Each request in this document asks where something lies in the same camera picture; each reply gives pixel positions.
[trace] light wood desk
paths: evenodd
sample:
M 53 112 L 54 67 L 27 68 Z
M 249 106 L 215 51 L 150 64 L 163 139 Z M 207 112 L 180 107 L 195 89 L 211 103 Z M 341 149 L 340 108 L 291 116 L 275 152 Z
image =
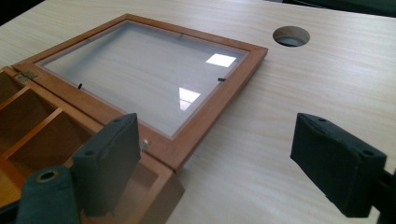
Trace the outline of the light wood desk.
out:
M 0 67 L 131 13 L 267 47 L 269 53 L 179 178 L 168 223 L 375 223 L 348 219 L 290 159 L 296 114 L 332 121 L 396 168 L 396 19 L 261 0 L 47 0 L 0 27 Z M 286 48 L 281 26 L 309 32 Z

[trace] wooden box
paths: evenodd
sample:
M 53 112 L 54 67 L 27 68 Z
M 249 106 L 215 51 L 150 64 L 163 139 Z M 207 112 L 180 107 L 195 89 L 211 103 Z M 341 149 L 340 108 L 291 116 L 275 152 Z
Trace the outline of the wooden box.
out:
M 126 39 L 132 42 L 113 44 L 131 30 L 134 36 Z M 104 125 L 137 112 L 146 150 L 115 216 L 84 217 L 83 221 L 165 222 L 183 193 L 175 173 L 266 52 L 263 47 L 125 14 L 3 68 L 0 184 L 11 193 L 0 195 L 0 205 L 21 197 L 28 175 L 52 165 L 71 166 L 73 153 Z M 217 57 L 230 61 L 217 64 L 213 61 Z

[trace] orange wooden box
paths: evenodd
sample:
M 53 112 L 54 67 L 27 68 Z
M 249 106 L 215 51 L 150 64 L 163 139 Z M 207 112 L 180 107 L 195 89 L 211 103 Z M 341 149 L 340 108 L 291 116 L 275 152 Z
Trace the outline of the orange wooden box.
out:
M 52 165 L 71 166 L 75 151 L 109 121 L 125 113 L 36 65 L 125 21 L 188 35 L 247 53 L 239 66 L 228 75 L 227 81 L 210 94 L 172 138 L 139 121 L 140 138 L 148 139 L 149 144 L 134 169 L 116 215 L 84 217 L 83 221 L 161 223 L 170 216 L 184 190 L 175 173 L 226 105 L 248 82 L 267 49 L 129 14 L 0 71 L 0 187 L 5 189 L 0 193 L 0 206 L 21 197 L 23 181 L 31 173 Z M 26 79 L 32 74 L 35 78 Z

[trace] glass panel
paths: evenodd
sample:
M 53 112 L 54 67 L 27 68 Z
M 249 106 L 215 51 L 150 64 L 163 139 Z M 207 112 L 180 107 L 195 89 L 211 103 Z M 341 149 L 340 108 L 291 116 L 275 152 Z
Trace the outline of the glass panel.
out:
M 37 65 L 173 136 L 247 54 L 125 21 Z

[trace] metal hinge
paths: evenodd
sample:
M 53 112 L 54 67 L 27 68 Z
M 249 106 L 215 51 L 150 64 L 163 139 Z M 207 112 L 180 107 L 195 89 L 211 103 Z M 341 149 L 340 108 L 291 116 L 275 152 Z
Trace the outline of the metal hinge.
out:
M 37 77 L 37 75 L 29 71 L 21 72 L 15 76 L 15 78 L 21 83 L 25 83 L 28 80 L 33 80 L 35 77 Z

